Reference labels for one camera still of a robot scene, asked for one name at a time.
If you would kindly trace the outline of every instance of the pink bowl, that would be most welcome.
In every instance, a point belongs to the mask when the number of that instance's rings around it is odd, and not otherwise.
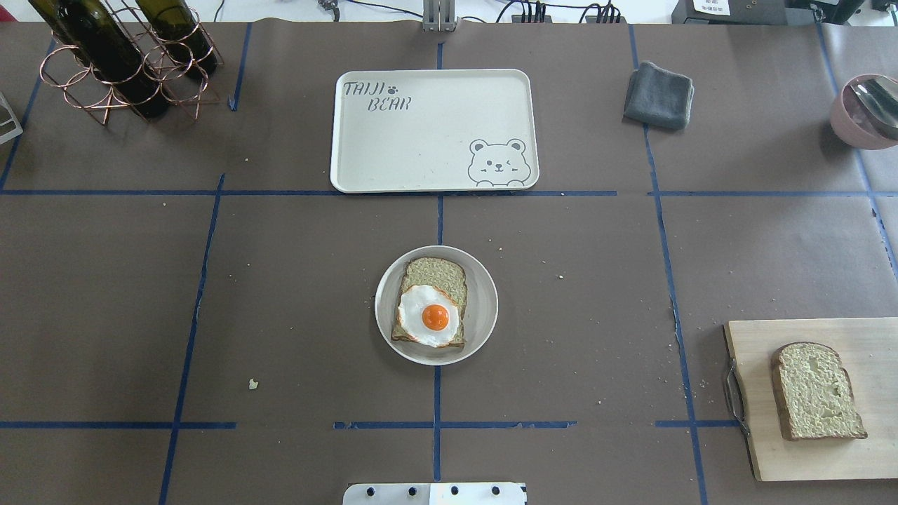
[[[832,101],[830,110],[830,124],[832,131],[846,144],[858,149],[886,149],[898,146],[898,140],[883,137],[873,128],[864,106],[851,91],[850,86],[860,81],[876,77],[878,74],[864,74],[852,78],[839,91],[836,99]]]

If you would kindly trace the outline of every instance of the wine bottle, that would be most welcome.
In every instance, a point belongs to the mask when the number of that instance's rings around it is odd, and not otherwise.
[[[192,53],[196,60],[194,65],[202,67],[206,75],[211,76],[216,71],[218,58],[184,0],[137,0],[137,5],[160,38],[179,42],[165,45],[175,63],[188,64]],[[187,77],[199,80],[203,73],[192,66]]]
[[[100,0],[57,0],[63,29],[112,87],[145,118],[168,110],[155,71]]]
[[[62,24],[59,23],[59,18],[57,17],[57,0],[28,0],[28,3],[34,7],[34,10],[37,11],[38,14],[40,14],[40,17],[50,26],[50,29],[53,31],[53,34],[56,35],[57,40],[67,46],[74,46],[75,43],[72,42],[72,38],[68,36]],[[82,66],[87,67],[90,65],[87,57],[79,48],[73,48],[72,53],[75,55],[75,59],[78,60],[78,63]]]

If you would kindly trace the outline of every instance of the egg white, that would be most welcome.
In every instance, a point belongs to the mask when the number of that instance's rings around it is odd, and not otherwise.
[[[445,307],[449,324],[442,330],[431,330],[424,325],[421,315],[431,305]],[[399,325],[409,337],[430,347],[445,347],[458,331],[458,305],[440,288],[420,285],[408,288],[399,301]]]

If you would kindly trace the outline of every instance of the bread crust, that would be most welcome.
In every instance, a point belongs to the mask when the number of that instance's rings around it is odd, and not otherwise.
[[[845,380],[848,382],[848,391],[851,396],[851,402],[854,403],[854,388],[851,386],[851,376],[848,373],[848,370],[842,366],[841,356],[839,356],[839,352],[833,349],[828,345],[821,344],[819,342],[811,342],[811,341],[796,341],[788,343],[779,349],[773,352],[773,356],[770,359],[770,367],[771,367],[771,379],[773,382],[773,397],[777,403],[777,415],[779,417],[779,431],[782,434],[782,437],[786,440],[790,441],[798,441],[798,440],[818,440],[818,439],[866,439],[867,431],[864,430],[863,433],[858,434],[857,436],[845,435],[845,436],[825,436],[825,437],[800,437],[795,433],[794,427],[792,425],[792,416],[789,415],[788,405],[786,403],[786,394],[783,392],[783,382],[782,382],[782,367],[784,363],[782,362],[782,353],[787,347],[796,345],[796,344],[813,344],[819,345],[821,347],[825,347],[826,349],[832,351],[835,355],[836,359],[839,361],[839,371],[845,376]]]

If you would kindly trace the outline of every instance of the bread slice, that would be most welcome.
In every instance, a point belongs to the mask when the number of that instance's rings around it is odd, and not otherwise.
[[[820,343],[793,342],[773,353],[772,365],[784,439],[867,437],[838,352]]]
[[[468,285],[465,282],[464,269],[453,261],[443,258],[418,258],[409,261],[402,276],[400,294],[412,286],[433,286],[442,289],[458,305],[458,314],[464,318],[464,310],[468,306]],[[399,311],[393,324],[391,338],[395,341],[413,341],[399,325]],[[458,322],[458,331],[448,344],[451,347],[464,347],[464,325]]]

